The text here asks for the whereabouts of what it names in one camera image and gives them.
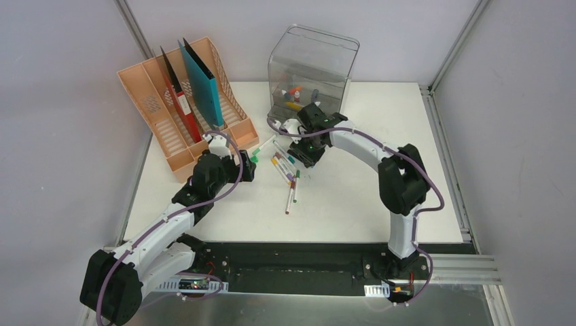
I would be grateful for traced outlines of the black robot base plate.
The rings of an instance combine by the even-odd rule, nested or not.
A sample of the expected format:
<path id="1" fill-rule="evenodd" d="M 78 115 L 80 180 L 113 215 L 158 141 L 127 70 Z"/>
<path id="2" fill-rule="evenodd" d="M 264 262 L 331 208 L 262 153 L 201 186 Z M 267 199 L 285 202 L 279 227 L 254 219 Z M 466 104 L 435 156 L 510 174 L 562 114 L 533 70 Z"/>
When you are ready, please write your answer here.
<path id="1" fill-rule="evenodd" d="M 388 280 L 414 286 L 429 276 L 422 255 L 390 266 L 384 243 L 206 242 L 190 272 L 219 277 L 234 293 L 363 296 Z"/>

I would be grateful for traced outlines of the teal folder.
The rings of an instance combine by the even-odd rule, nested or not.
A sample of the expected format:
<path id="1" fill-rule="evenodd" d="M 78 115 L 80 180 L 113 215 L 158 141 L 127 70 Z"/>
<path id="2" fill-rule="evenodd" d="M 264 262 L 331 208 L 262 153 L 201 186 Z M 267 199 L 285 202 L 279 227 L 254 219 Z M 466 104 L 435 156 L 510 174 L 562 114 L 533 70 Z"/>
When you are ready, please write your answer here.
<path id="1" fill-rule="evenodd" d="M 179 42 L 185 70 L 192 89 L 192 97 L 197 110 L 210 129 L 224 127 L 217 80 L 189 42 L 183 38 Z"/>

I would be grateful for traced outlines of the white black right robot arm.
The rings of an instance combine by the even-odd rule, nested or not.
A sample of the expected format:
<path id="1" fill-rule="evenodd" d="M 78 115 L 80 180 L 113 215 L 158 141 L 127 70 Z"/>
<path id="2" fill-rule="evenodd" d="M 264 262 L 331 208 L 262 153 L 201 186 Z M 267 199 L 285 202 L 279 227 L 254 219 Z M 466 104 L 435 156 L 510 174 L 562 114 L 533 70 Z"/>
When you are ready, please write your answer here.
<path id="1" fill-rule="evenodd" d="M 327 115 L 315 104 L 303 107 L 296 118 L 281 123 L 293 142 L 289 155 L 306 168 L 316 165 L 328 147 L 349 153 L 378 175 L 378 191 L 391 214 L 391 235 L 384 264 L 394 278 L 410 273 L 419 254 L 414 246 L 414 218 L 431 186 L 418 149 L 407 144 L 396 149 L 362 132 L 344 115 Z"/>

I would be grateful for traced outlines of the smoked clear drawer box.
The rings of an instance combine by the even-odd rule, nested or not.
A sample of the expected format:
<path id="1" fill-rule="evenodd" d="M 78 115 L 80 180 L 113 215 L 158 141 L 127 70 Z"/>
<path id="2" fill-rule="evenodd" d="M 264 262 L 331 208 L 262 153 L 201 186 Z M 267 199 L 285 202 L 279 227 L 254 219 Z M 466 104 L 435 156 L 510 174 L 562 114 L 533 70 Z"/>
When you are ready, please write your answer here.
<path id="1" fill-rule="evenodd" d="M 268 116 L 281 122 L 296 118 L 286 102 L 314 103 L 327 115 L 340 113 L 348 95 L 360 42 L 352 37 L 301 24 L 292 24 L 275 45 L 268 60 L 271 108 Z M 300 102 L 285 99 L 281 91 L 301 86 Z M 319 90 L 316 102 L 312 91 Z"/>

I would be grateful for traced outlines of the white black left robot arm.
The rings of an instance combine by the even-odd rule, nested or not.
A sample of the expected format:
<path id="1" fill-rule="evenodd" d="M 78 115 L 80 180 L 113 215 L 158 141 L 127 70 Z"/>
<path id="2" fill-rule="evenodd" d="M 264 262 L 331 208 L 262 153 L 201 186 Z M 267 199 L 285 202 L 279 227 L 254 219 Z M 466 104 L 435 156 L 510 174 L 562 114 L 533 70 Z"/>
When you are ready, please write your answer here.
<path id="1" fill-rule="evenodd" d="M 238 154 L 236 161 L 232 155 L 204 151 L 192 175 L 146 230 L 110 252 L 99 249 L 90 257 L 79 300 L 95 311 L 97 325 L 124 325 L 168 278 L 206 269 L 202 241 L 186 232 L 227 196 L 225 185 L 254 180 L 255 163 L 245 150 Z"/>

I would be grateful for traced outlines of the red folder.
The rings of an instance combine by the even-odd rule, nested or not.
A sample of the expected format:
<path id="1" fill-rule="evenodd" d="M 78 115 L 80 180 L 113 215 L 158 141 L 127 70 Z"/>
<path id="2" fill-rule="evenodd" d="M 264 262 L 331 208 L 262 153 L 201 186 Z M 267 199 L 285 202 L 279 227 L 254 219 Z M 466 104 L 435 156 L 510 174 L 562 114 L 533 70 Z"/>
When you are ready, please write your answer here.
<path id="1" fill-rule="evenodd" d="M 173 105 L 177 110 L 177 114 L 180 117 L 183 125 L 185 126 L 187 133 L 193 140 L 193 143 L 197 143 L 202 140 L 200 136 L 200 130 L 194 114 L 192 113 L 192 107 L 185 95 L 183 88 L 177 78 L 177 75 L 166 55 L 163 48 L 160 48 L 162 53 L 161 63 L 164 64 L 163 79 L 168 88 L 168 93 L 173 101 Z"/>

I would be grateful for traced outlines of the red orange small bottle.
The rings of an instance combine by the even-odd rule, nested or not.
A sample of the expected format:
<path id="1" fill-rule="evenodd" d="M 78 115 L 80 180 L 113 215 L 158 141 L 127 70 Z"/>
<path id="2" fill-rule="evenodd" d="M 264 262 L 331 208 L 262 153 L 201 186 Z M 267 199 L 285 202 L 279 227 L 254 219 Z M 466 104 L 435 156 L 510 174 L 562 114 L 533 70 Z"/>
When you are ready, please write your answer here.
<path id="1" fill-rule="evenodd" d="M 290 90 L 288 91 L 288 93 L 290 93 L 290 95 L 294 95 L 296 92 L 299 92 L 301 89 L 302 89 L 301 86 L 296 86 L 296 87 L 290 89 Z"/>

